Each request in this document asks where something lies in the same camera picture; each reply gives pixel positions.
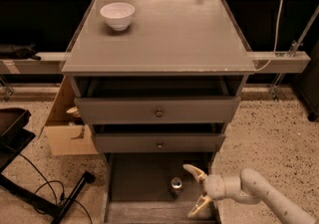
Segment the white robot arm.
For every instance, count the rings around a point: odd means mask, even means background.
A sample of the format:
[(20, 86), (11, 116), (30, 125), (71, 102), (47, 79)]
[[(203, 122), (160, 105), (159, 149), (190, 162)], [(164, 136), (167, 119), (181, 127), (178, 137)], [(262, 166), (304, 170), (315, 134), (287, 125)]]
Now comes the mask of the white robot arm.
[(189, 218), (197, 216), (212, 202), (232, 199), (241, 204), (258, 204), (262, 201), (282, 224), (319, 224), (319, 218), (292, 202), (254, 169), (242, 169), (238, 176), (221, 176), (206, 174), (191, 164), (182, 167), (192, 174), (204, 191), (188, 212)]

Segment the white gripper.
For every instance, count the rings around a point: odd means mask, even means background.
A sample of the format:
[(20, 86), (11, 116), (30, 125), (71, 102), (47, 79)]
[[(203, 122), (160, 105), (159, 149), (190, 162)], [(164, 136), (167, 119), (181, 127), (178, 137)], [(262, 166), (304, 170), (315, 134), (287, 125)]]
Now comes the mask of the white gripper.
[(200, 195), (198, 197), (195, 205), (187, 214), (188, 218), (198, 216), (200, 212), (209, 206), (212, 200), (223, 200), (226, 197), (225, 181), (222, 176), (207, 176), (201, 169), (191, 164), (184, 164), (182, 167), (188, 171), (198, 183), (205, 180), (203, 184), (206, 195)]

